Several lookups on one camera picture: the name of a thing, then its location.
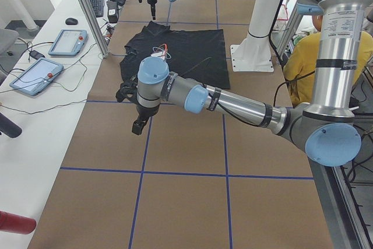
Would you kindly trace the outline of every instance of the blue tape line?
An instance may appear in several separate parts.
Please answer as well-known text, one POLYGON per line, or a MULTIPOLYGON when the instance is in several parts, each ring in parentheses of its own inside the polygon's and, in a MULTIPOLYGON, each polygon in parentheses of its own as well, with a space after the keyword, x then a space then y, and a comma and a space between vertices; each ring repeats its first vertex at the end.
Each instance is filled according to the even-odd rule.
POLYGON ((150 117, 149 130, 147 131, 147 138, 146 138, 146 144, 145 144, 144 158, 143 158, 142 168, 141 168, 141 175, 140 175, 138 195, 136 197, 135 211, 133 213, 133 220, 132 220, 132 227, 131 227, 131 237, 129 239, 128 249, 131 249, 131 247, 132 247, 133 234, 135 232, 136 218, 137 218, 138 209, 139 209, 140 194, 141 194, 142 180, 143 180, 143 176, 144 176, 144 169, 145 169, 145 162, 146 162, 146 156, 147 156, 147 149, 149 147, 150 131, 152 130, 152 122, 153 122, 153 118, 150 117))
POLYGON ((125 55, 111 54, 115 57, 125 57, 125 55))
POLYGON ((313 177, 297 176, 263 176, 263 175, 242 175, 242 174, 216 174, 216 173, 187 173, 187 172, 169 172, 169 171, 140 171, 140 170, 117 170, 117 169, 86 169, 82 167, 60 167, 63 170, 76 171, 98 171, 98 172, 118 172, 118 173, 138 173, 138 174, 157 174, 157 175, 175 175, 175 176, 200 176, 200 177, 230 177, 230 178, 254 178, 254 179, 281 179, 281 180, 313 180, 313 177))
POLYGON ((216 29, 219 29, 219 13, 217 11, 217 0, 215 0, 215 9, 216 9, 216 29))
POLYGON ((139 171, 139 170, 86 169, 86 168, 82 168, 82 167, 66 167, 66 166, 61 166, 60 169, 62 169, 62 170, 76 170, 76 171, 99 171, 99 172, 138 173, 138 174, 141 173, 141 171, 139 171))
POLYGON ((233 175, 232 178, 255 178, 255 179, 282 179, 282 180, 313 180, 313 177, 297 177, 297 176, 263 176, 263 175, 233 175))
POLYGON ((228 169, 228 150, 227 150, 227 133, 226 133, 226 118, 223 115, 223 141, 224 141, 224 157, 226 161, 226 186, 227 186, 227 207, 228 207, 228 229, 229 229, 229 248, 233 249, 232 235, 232 218, 231 218, 231 199, 229 190, 229 169, 228 169))
POLYGON ((163 171, 144 171, 145 174, 158 174, 158 175, 175 175, 175 176, 198 176, 198 177, 225 177, 224 174, 214 173, 184 173, 184 172, 163 172, 163 171))
MULTIPOLYGON (((149 22, 144 22, 144 21, 140 21, 140 20, 119 20, 119 22, 121 23, 143 23, 143 24, 146 24, 146 23, 149 23, 149 22)), ((216 23, 189 23, 189 22, 173 22, 173 21, 170 21, 168 23, 182 23, 182 24, 216 24, 216 23)), ((249 24, 247 23, 219 23, 219 25, 227 25, 227 26, 249 26, 249 24)))

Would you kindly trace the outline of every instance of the person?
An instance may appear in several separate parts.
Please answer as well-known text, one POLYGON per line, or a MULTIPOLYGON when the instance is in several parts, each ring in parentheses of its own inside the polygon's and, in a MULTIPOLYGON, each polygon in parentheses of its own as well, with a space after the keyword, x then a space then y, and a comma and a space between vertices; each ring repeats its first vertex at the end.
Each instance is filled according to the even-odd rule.
MULTIPOLYGON (((321 31, 322 16, 312 16, 312 23, 317 31, 321 31)), ((320 32, 311 34, 304 37, 295 46, 292 55, 283 69, 286 80, 291 81, 315 70, 320 37, 320 32)), ((372 54, 373 38, 367 32, 362 31, 353 83, 357 81, 372 54)), ((302 102, 311 102, 314 80, 315 74, 312 74, 300 80, 289 82, 288 90, 294 107, 302 102)))

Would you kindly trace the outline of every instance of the aluminum pole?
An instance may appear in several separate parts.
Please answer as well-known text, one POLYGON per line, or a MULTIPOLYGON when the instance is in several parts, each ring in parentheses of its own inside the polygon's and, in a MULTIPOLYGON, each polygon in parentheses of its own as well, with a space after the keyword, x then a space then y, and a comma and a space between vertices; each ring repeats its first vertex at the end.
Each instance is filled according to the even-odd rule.
POLYGON ((286 46, 288 45, 289 41, 296 33, 299 24, 301 23, 303 15, 298 14, 298 9, 295 6, 294 10, 292 11, 289 21, 287 22, 285 32, 283 33, 281 40, 279 42, 279 46, 277 48, 277 52, 279 53, 280 57, 284 54, 286 50, 286 46))
POLYGON ((96 16, 94 15, 93 8, 89 0, 78 0, 80 7, 82 7, 83 13, 88 21, 88 25, 91 28, 93 37, 100 48, 103 58, 108 56, 108 49, 104 37, 101 33, 100 27, 98 26, 96 16))

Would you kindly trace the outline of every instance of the black cable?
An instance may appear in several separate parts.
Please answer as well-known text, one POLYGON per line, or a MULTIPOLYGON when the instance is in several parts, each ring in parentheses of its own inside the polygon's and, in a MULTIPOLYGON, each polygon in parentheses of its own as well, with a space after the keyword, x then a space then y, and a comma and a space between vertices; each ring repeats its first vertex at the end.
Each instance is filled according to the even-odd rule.
POLYGON ((360 164, 360 166, 361 166, 362 168, 364 168, 364 169, 366 169, 366 170, 370 171, 371 173, 373 173, 373 170, 371 170, 371 169, 367 168, 366 166, 363 166, 362 164, 360 164))
MULTIPOLYGON (((364 128, 359 127, 358 125, 355 125, 355 124, 354 124, 354 127, 356 127, 356 128, 358 128, 358 129, 364 131, 364 132, 363 132, 363 135, 361 136, 361 141, 363 141, 364 138, 365 138, 366 136, 368 136, 368 137, 370 138, 372 144, 373 144, 373 138, 372 138, 372 136, 371 136, 371 134, 373 133, 373 131, 371 131, 371 132, 369 132, 369 133, 365 133, 365 129, 364 129, 364 128)), ((355 160, 352 160, 352 161, 351 161, 351 170, 350 170, 350 171, 347 173, 347 175, 346 175, 347 179, 350 178, 350 175, 351 175, 351 174, 353 175, 352 179, 349 180, 350 183, 352 183, 352 182, 355 180, 355 178, 356 178, 356 171, 355 171, 356 167, 358 167, 358 166, 362 166, 362 164, 366 163, 367 161, 369 161, 369 160, 372 159, 372 158, 373 158, 373 153, 372 153, 369 157, 367 157, 365 160, 363 160, 363 161, 361 161, 361 162, 356 162, 355 160)))
POLYGON ((270 34, 270 33, 268 33, 267 35, 264 35, 264 36, 256 36, 256 35, 251 34, 250 31, 249 31, 248 33, 249 33, 250 36, 252 36, 252 37, 254 37, 254 38, 259 38, 259 39, 260 39, 260 38, 266 38, 266 37, 268 37, 269 34, 270 34))
POLYGON ((359 112, 354 112, 354 115, 356 115, 356 116, 373 116, 373 113, 359 113, 359 112))
POLYGON ((105 26, 105 25, 107 25, 109 22, 108 21, 106 21, 105 19, 103 19, 104 21, 105 21, 105 23, 102 25, 102 26, 100 26, 100 30, 105 26))
POLYGON ((25 113, 25 114, 28 114, 28 115, 33 115, 33 114, 38 114, 38 113, 44 113, 44 112, 50 111, 50 110, 55 109, 55 108, 65 107, 65 106, 68 106, 68 105, 78 104, 78 103, 82 103, 82 102, 86 102, 86 101, 87 101, 86 99, 83 99, 81 101, 73 101, 73 102, 70 102, 68 104, 56 105, 54 107, 51 107, 51 108, 48 108, 48 109, 45 109, 45 110, 42 110, 42 111, 35 111, 35 112, 27 112, 27 111, 23 111, 23 110, 18 110, 18 109, 15 109, 15 108, 10 108, 8 106, 4 106, 2 104, 0 104, 0 106, 4 107, 4 108, 7 108, 9 110, 25 113))
MULTIPOLYGON (((351 195, 352 202, 353 202, 353 204, 355 206, 356 214, 357 214, 357 216, 358 216, 358 218, 360 220, 360 223, 363 225, 363 230, 364 230, 365 235, 367 237, 369 237, 369 232, 367 230, 367 226, 369 226, 369 225, 367 225, 365 223, 364 218, 363 218, 363 216, 361 215, 361 212, 360 212, 360 208, 362 207, 362 205, 359 205, 357 203, 357 201, 355 199, 354 192, 353 192, 353 188, 351 187, 351 184, 350 184, 350 182, 349 182, 349 180, 348 180, 348 178, 347 178, 346 173, 344 172, 344 170, 345 170, 345 168, 341 167, 342 175, 343 175, 343 178, 344 178, 344 180, 346 182, 346 185, 347 185, 347 188, 349 190, 349 193, 351 195)), ((368 238, 368 242, 369 242, 370 247, 373 248, 373 243, 372 243, 372 240, 370 238, 368 238)))
POLYGON ((27 48, 21 53, 21 55, 19 56, 19 57, 22 57, 22 55, 25 53, 25 52, 27 52, 27 51, 29 51, 29 52, 31 52, 32 50, 33 50, 33 47, 36 47, 36 46, 39 46, 39 45, 42 45, 42 44, 53 44, 54 42, 42 42, 42 43, 38 43, 38 44, 35 44, 35 45, 33 45, 33 43, 32 42, 27 42, 27 48))
MULTIPOLYGON (((52 77, 51 77, 51 78, 48 78, 48 79, 46 79, 46 78, 44 78, 44 77, 39 77, 39 78, 36 78, 36 79, 34 79, 34 80, 30 80, 30 81, 22 81, 22 79, 19 78, 19 77, 17 77, 16 75, 14 75, 14 74, 12 74, 12 73, 10 73, 10 74, 13 75, 13 76, 15 76, 15 77, 17 78, 17 80, 20 80, 20 81, 23 82, 23 83, 30 83, 30 82, 34 82, 34 81, 36 81, 36 80, 40 80, 40 79, 42 79, 42 80, 44 80, 44 81, 46 81, 46 82, 51 82, 51 83, 59 84, 60 86, 63 87, 63 89, 67 90, 68 92, 74 92, 74 91, 79 87, 81 80, 84 78, 84 75, 85 75, 85 73, 86 73, 87 70, 88 70, 87 66, 81 62, 81 59, 84 58, 84 57, 89 53, 89 51, 90 51, 90 50, 91 50, 95 45, 96 45, 96 43, 92 44, 92 45, 89 47, 89 49, 88 49, 88 50, 87 50, 87 51, 86 51, 86 52, 85 52, 85 53, 84 53, 84 54, 83 54, 83 55, 82 55, 82 56, 81 56, 81 57, 80 57, 76 62, 74 62, 74 63, 73 63, 72 65, 70 65, 69 67, 62 69, 61 71, 57 72, 57 73, 54 75, 54 76, 56 76, 56 75, 62 73, 63 71, 66 71, 67 69, 73 67, 73 66, 76 65, 78 62, 80 62, 80 64, 82 64, 82 65, 84 66, 85 70, 84 70, 84 72, 83 72, 83 74, 82 74, 82 77, 79 79, 77 85, 76 85, 75 88, 72 89, 72 90, 67 89, 67 88, 66 88, 63 84, 61 84, 61 83, 54 82, 54 81, 50 81, 50 79, 52 79, 52 77)), ((27 87, 30 87, 30 86, 33 86, 33 85, 37 85, 37 84, 39 84, 39 83, 41 83, 41 82, 38 81, 38 82, 36 82, 36 83, 30 84, 30 85, 27 85, 27 86, 24 86, 24 87, 19 87, 19 88, 17 88, 17 89, 4 90, 4 91, 2 91, 2 92, 0 92, 0 93, 6 93, 6 92, 14 91, 14 90, 24 89, 24 88, 27 88, 27 87)))
POLYGON ((295 78, 295 79, 293 79, 293 80, 288 80, 288 81, 285 81, 285 82, 279 84, 279 86, 278 86, 277 89, 276 89, 275 96, 273 97, 273 106, 276 106, 277 94, 278 94, 279 89, 281 88, 281 86, 283 86, 283 85, 285 85, 285 84, 289 84, 289 83, 291 83, 291 82, 298 81, 298 80, 303 79, 303 78, 306 78, 306 77, 309 77, 309 76, 311 76, 311 75, 314 74, 314 73, 315 73, 315 71, 312 71, 312 72, 310 72, 310 73, 307 73, 306 75, 300 76, 299 78, 295 78))
POLYGON ((251 124, 250 122, 246 122, 245 120, 241 119, 239 116, 237 116, 236 114, 234 114, 232 111, 230 111, 229 109, 225 108, 223 105, 221 105, 220 102, 217 102, 217 105, 221 107, 221 109, 223 109, 226 113, 228 113, 229 115, 231 115, 233 118, 235 118, 236 120, 239 120, 240 122, 243 122, 244 124, 247 124, 247 125, 250 125, 252 127, 259 127, 258 125, 255 125, 255 124, 251 124))
POLYGON ((198 62, 196 65, 194 65, 193 67, 189 68, 187 71, 185 71, 184 73, 180 74, 179 76, 180 77, 184 77, 185 74, 188 74, 189 72, 192 72, 194 69, 196 69, 199 65, 201 65, 203 62, 209 60, 206 64, 206 66, 209 64, 210 62, 210 59, 212 59, 212 57, 207 57, 205 58, 204 60, 198 62))
POLYGON ((358 100, 359 103, 362 103, 362 102, 366 101, 367 98, 368 98, 368 97, 367 97, 367 94, 365 94, 365 91, 363 90, 363 84, 364 84, 364 82, 365 82, 365 80, 363 80, 363 81, 361 82, 361 84, 360 84, 360 89, 361 89, 361 92, 363 93, 365 99, 364 99, 364 100, 358 100))
POLYGON ((6 74, 9 74, 9 73, 11 73, 12 71, 14 71, 14 70, 20 70, 20 71, 24 71, 24 69, 22 69, 22 68, 12 68, 10 71, 7 71, 1 64, 0 64, 0 67, 1 67, 1 69, 6 73, 6 74))
POLYGON ((279 2, 279 5, 278 5, 278 7, 277 7, 277 11, 276 11, 276 16, 273 18, 272 26, 271 26, 271 28, 270 28, 269 36, 268 36, 269 44, 270 44, 270 46, 272 47, 272 49, 275 51, 275 54, 276 54, 276 56, 277 56, 277 59, 278 59, 279 62, 280 62, 280 65, 283 65, 283 61, 282 61, 282 59, 281 59, 281 57, 280 57, 279 52, 277 52, 277 47, 276 47, 276 45, 273 43, 273 41, 272 41, 272 36, 271 36, 271 35, 272 35, 273 27, 274 27, 275 24, 276 24, 277 15, 278 15, 279 12, 280 12, 280 9, 281 9, 281 6, 282 6, 283 1, 284 1, 284 0, 280 0, 280 2, 279 2))

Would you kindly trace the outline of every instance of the white pillar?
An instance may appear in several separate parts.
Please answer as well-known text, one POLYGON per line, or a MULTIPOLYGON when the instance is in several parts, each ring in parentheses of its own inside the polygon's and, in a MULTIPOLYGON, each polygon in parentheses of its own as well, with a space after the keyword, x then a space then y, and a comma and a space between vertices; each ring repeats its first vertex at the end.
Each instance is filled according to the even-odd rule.
POLYGON ((13 6, 16 13, 20 16, 28 31, 39 30, 39 27, 36 25, 35 21, 30 16, 21 0, 9 0, 9 3, 13 6))
POLYGON ((268 35, 280 1, 255 1, 247 37, 231 46, 233 71, 273 72, 268 35))

